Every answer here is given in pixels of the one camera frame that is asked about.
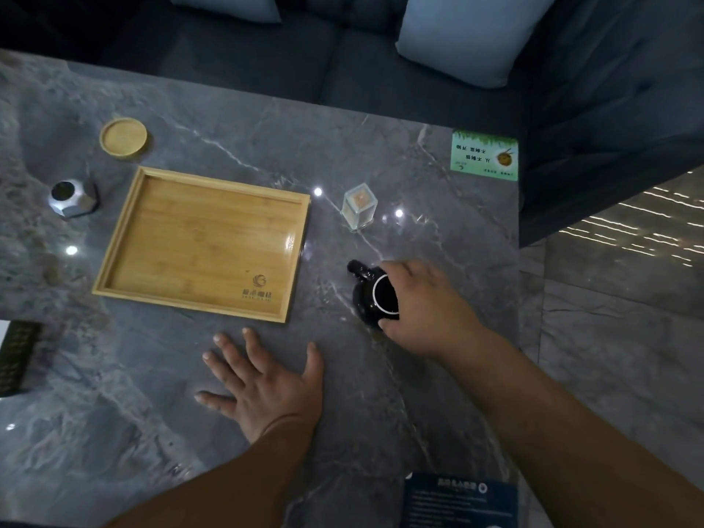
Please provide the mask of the person's right forearm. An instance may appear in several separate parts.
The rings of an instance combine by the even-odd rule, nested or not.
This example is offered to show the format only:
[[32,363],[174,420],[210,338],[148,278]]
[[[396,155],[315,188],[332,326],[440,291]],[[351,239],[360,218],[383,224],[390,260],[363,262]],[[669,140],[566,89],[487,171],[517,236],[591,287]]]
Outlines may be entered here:
[[492,331],[441,331],[433,356],[486,417],[555,528],[704,528],[704,492]]

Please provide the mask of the dark grey sofa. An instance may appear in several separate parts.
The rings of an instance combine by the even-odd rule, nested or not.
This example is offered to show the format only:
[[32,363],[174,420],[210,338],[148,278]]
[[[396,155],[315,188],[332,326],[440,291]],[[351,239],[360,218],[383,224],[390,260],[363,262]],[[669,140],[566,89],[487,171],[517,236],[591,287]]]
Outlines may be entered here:
[[400,54],[421,0],[0,0],[0,49],[521,142],[520,247],[704,168],[704,0],[547,0],[502,87]]

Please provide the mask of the person's right hand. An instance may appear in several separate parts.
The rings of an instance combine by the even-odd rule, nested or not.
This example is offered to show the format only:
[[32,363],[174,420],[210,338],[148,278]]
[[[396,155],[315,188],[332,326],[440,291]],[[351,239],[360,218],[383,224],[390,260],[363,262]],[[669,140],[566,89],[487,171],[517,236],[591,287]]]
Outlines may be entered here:
[[418,260],[386,260],[381,267],[396,292],[399,319],[410,328],[406,340],[392,340],[400,347],[446,364],[475,354],[492,339],[443,272]]

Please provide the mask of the large light blue cushion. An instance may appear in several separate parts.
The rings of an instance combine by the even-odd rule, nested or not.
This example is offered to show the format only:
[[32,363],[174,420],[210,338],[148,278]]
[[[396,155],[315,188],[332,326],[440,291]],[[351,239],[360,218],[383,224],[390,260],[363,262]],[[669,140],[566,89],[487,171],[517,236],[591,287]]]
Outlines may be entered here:
[[466,84],[503,88],[555,0],[408,0],[398,53]]

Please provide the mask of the dark blue printed card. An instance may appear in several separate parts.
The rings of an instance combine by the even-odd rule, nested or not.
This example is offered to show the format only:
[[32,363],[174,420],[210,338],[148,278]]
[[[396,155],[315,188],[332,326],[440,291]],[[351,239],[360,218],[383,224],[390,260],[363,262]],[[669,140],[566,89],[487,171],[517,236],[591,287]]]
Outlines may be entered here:
[[427,472],[403,486],[399,528],[519,528],[514,484]]

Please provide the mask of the black remote control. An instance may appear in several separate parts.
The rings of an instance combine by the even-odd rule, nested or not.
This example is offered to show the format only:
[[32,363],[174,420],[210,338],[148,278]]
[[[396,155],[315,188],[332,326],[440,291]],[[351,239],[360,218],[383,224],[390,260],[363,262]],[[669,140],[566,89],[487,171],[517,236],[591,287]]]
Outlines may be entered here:
[[0,319],[0,399],[21,391],[41,330],[39,322]]

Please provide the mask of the round bamboo coaster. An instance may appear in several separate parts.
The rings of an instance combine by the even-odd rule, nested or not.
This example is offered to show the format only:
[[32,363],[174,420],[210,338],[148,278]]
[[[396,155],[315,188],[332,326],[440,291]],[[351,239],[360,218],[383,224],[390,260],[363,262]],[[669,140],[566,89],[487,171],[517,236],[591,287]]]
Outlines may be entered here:
[[99,134],[102,150],[113,158],[131,160],[139,157],[149,143],[146,126],[131,117],[120,117],[103,126]]

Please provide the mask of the clear plastic toothpick holder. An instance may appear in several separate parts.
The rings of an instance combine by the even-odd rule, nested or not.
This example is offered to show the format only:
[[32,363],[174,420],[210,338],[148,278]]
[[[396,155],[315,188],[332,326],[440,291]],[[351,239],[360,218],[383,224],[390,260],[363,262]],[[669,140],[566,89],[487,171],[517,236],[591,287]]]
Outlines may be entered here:
[[371,188],[362,183],[345,193],[340,213],[350,230],[358,231],[373,222],[378,203]]

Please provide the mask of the rectangular bamboo tray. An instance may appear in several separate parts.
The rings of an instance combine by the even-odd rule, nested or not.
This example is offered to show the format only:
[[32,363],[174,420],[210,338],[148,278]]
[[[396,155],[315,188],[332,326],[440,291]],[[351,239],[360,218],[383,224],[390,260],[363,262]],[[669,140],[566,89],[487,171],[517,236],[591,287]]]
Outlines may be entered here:
[[311,197],[139,166],[97,296],[284,324]]

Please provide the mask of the person's left hand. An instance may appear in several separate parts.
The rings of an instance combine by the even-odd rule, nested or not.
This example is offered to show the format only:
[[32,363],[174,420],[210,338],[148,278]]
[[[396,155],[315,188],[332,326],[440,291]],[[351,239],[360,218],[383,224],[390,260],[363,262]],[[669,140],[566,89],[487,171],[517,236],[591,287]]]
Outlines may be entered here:
[[236,414],[221,415],[235,421],[250,444],[284,428],[299,431],[310,441],[322,416],[323,383],[321,388],[307,385],[304,372],[297,374],[277,361],[253,329],[244,328],[242,335],[243,356],[254,366],[254,377],[233,374],[218,347],[218,353],[207,351],[202,356],[227,397],[236,399]]

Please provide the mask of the person's left forearm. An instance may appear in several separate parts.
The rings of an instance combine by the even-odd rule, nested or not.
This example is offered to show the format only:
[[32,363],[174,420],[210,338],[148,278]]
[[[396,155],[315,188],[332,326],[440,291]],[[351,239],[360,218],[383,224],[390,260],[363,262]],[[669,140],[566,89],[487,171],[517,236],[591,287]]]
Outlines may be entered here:
[[101,528],[282,528],[315,425],[287,415],[242,455],[123,513]]

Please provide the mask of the black teapot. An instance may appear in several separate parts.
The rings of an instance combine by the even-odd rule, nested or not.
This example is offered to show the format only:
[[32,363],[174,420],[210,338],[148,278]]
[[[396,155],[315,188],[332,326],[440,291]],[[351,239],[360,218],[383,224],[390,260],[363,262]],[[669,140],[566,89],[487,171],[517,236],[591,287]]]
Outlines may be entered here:
[[396,292],[383,268],[351,260],[347,270],[357,279],[353,288],[353,306],[367,326],[380,329],[382,319],[399,320]]

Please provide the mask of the green printed table sticker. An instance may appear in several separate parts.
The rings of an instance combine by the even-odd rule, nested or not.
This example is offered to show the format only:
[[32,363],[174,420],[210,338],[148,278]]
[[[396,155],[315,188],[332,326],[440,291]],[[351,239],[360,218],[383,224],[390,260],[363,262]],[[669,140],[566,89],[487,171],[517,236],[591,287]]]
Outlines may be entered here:
[[519,141],[504,136],[454,130],[450,170],[517,182]]

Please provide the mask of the small light blue cushion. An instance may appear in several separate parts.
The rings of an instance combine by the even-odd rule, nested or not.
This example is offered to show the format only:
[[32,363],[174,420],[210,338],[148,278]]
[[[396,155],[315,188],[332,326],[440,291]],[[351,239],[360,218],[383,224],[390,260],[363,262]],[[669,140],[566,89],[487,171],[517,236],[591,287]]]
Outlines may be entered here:
[[276,0],[170,0],[172,4],[205,10],[254,22],[279,24],[282,22]]

